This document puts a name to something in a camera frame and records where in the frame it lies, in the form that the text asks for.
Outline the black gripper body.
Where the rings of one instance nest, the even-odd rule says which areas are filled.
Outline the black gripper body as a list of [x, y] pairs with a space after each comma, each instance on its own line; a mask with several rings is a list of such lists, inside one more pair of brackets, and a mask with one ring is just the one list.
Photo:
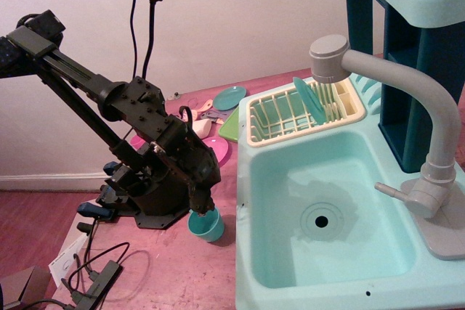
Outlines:
[[152, 183], [168, 184], [184, 194], [209, 194], [221, 181], [214, 151], [189, 126], [149, 126], [154, 155], [147, 172]]

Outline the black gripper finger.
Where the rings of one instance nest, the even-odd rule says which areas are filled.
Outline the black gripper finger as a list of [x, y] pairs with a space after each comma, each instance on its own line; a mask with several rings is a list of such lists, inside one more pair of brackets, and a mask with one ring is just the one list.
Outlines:
[[199, 215], [204, 214], [203, 190], [199, 185], [189, 187], [190, 208]]
[[204, 211], [213, 211], [214, 210], [214, 201], [211, 197], [211, 190], [209, 188], [204, 190], [205, 200], [204, 200]]

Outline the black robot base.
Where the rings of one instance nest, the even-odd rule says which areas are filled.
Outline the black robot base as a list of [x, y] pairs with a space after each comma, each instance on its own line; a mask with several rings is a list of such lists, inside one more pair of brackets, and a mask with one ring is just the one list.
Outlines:
[[135, 173], [123, 163], [106, 163], [108, 175], [94, 203], [82, 203], [77, 213], [113, 221], [132, 217], [140, 229], [168, 229], [189, 211], [187, 187], [167, 170]]

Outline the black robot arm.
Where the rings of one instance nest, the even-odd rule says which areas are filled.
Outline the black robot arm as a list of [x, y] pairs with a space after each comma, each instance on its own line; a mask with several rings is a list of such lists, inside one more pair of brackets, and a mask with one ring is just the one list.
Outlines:
[[38, 76], [109, 146], [119, 163], [99, 204], [148, 216], [212, 211], [219, 164], [191, 122], [168, 114], [161, 90], [142, 78], [114, 82], [64, 55], [63, 31], [46, 11], [3, 36], [1, 76]]

